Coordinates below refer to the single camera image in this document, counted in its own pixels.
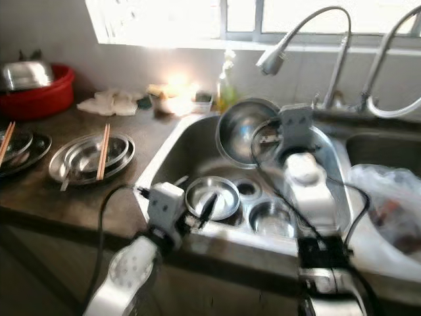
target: dish rag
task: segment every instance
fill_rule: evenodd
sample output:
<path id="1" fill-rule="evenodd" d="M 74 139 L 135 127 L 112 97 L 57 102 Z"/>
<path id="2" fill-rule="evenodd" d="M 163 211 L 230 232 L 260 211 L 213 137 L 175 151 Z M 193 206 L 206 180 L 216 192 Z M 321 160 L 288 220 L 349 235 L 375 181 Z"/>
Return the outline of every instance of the dish rag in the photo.
<path id="1" fill-rule="evenodd" d="M 85 100 L 77 105 L 81 111 L 109 117 L 111 115 L 135 115 L 136 101 L 143 96 L 140 93 L 129 93 L 120 89 L 109 89 L 95 93 L 93 99 Z"/>

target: wooden chopsticks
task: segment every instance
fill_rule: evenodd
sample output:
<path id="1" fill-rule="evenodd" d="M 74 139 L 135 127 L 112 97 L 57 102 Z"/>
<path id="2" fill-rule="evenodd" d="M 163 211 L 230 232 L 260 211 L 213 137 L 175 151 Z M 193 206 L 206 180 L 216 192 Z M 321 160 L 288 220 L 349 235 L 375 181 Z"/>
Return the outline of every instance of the wooden chopsticks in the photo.
<path id="1" fill-rule="evenodd" d="M 104 137 L 102 142 L 101 154 L 99 156 L 99 164 L 97 171 L 97 180 L 104 179 L 105 163 L 107 160 L 108 140 L 110 138 L 110 124 L 105 125 Z"/>
<path id="2" fill-rule="evenodd" d="M 9 126 L 7 127 L 5 137 L 3 138 L 3 141 L 0 146 L 0 167 L 1 163 L 3 162 L 3 159 L 6 155 L 7 146 L 9 146 L 9 142 L 12 138 L 14 126 L 16 125 L 16 122 L 11 122 Z"/>

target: faucet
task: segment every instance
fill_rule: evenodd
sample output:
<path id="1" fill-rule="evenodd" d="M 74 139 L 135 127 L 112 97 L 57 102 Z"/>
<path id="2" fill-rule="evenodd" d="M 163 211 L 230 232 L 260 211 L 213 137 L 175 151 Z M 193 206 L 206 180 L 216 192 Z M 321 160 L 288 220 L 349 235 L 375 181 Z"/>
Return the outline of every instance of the faucet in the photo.
<path id="1" fill-rule="evenodd" d="M 405 16 L 403 16 L 394 27 L 390 30 L 390 32 L 383 37 L 382 43 L 380 44 L 379 51 L 377 52 L 376 57 L 374 57 L 373 65 L 371 66 L 370 72 L 368 74 L 367 82 L 364 85 L 361 93 L 361 104 L 359 108 L 359 112 L 365 111 L 367 108 L 378 117 L 382 117 L 384 119 L 391 119 L 401 117 L 404 114 L 412 112 L 413 110 L 417 109 L 421 106 L 421 98 L 416 100 L 413 104 L 408 105 L 403 109 L 399 109 L 396 111 L 383 111 L 376 107 L 373 97 L 371 96 L 372 88 L 374 85 L 374 81 L 376 80 L 378 73 L 380 71 L 380 67 L 383 65 L 385 56 L 387 51 L 389 50 L 390 43 L 392 39 L 395 37 L 396 31 L 401 27 L 403 23 L 405 23 L 409 18 L 414 15 L 417 15 L 421 12 L 421 5 L 416 7 L 415 9 L 409 11 Z"/>
<path id="2" fill-rule="evenodd" d="M 308 21 L 312 20 L 314 17 L 320 15 L 321 13 L 324 13 L 330 10 L 339 10 L 345 13 L 348 19 L 348 31 L 345 33 L 345 36 L 342 39 L 341 49 L 337 57 L 334 73 L 332 74 L 332 78 L 330 80 L 328 92 L 326 93 L 326 96 L 323 100 L 322 107 L 324 109 L 330 109 L 332 107 L 332 101 L 334 100 L 336 86 L 339 81 L 339 76 L 341 75 L 343 64 L 345 62 L 345 57 L 349 48 L 349 40 L 352 35 L 351 17 L 349 16 L 348 11 L 346 11 L 344 8 L 332 6 L 332 7 L 326 7 L 326 8 L 320 9 L 312 13 L 311 15 L 306 17 L 304 20 L 302 20 L 292 31 L 290 31 L 287 35 L 285 35 L 285 37 L 277 45 L 275 45 L 273 48 L 267 49 L 256 64 L 256 66 L 258 66 L 261 69 L 262 73 L 265 75 L 271 74 L 274 76 L 275 74 L 277 74 L 279 69 L 282 66 L 282 63 L 285 60 L 284 51 L 286 47 L 288 46 L 288 44 L 290 43 L 290 41 L 293 39 L 293 37 Z"/>

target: dish soap bottle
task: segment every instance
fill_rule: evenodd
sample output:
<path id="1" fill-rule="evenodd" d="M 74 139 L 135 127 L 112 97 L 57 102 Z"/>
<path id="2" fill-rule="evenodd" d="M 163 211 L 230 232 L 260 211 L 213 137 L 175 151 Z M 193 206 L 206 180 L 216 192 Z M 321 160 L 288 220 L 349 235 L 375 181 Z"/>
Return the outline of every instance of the dish soap bottle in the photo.
<path id="1" fill-rule="evenodd" d="M 234 66 L 235 53 L 231 49 L 225 51 L 225 62 L 222 65 L 222 72 L 219 75 L 217 89 L 218 95 L 216 99 L 216 106 L 220 113 L 225 112 L 231 105 L 238 100 L 238 93 L 235 86 L 232 84 L 232 67 Z"/>

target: dark countertop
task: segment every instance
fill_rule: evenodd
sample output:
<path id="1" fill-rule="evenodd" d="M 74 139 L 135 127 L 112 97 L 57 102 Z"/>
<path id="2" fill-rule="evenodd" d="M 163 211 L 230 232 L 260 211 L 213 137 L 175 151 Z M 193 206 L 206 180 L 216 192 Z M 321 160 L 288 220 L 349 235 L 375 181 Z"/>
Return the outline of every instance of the dark countertop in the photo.
<path id="1" fill-rule="evenodd" d="M 53 143 L 49 153 L 37 164 L 0 180 L 0 213 L 3 212 L 3 217 L 5 213 L 10 216 L 28 215 L 50 223 L 96 230 L 100 204 L 106 194 L 119 184 L 133 184 L 139 178 L 178 121 L 174 117 L 155 118 L 152 110 L 138 110 L 132 117 L 101 117 L 81 112 L 73 106 L 44 120 L 18 123 L 19 128 L 50 135 Z M 121 132 L 133 138 L 136 151 L 132 162 L 112 179 L 90 186 L 69 186 L 67 191 L 61 192 L 60 184 L 48 175 L 52 156 L 74 138 L 102 134 L 106 123 L 111 124 L 112 132 Z M 105 213 L 105 230 L 127 238 L 144 225 L 133 194 L 127 190 L 117 192 Z"/>

